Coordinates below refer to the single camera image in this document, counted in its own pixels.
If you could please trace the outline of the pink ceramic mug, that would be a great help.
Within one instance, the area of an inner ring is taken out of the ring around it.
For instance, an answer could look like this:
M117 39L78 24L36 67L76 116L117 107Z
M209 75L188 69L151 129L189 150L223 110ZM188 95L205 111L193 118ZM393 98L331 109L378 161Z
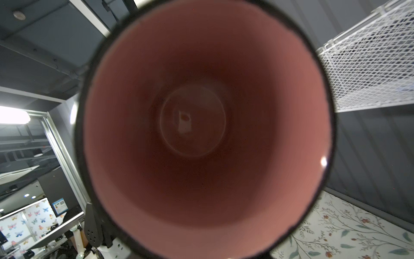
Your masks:
M74 130L98 216L145 259L261 259L304 221L336 146L331 86L266 1L152 1L91 60Z

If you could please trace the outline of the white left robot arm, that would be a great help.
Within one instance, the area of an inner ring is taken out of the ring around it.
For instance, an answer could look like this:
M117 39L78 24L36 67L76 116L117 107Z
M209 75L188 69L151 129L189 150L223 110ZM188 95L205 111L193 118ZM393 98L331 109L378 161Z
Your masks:
M77 230L72 228L65 236L73 245L69 259L134 258L132 251L112 235L98 218L91 204L87 204L84 221L77 225Z

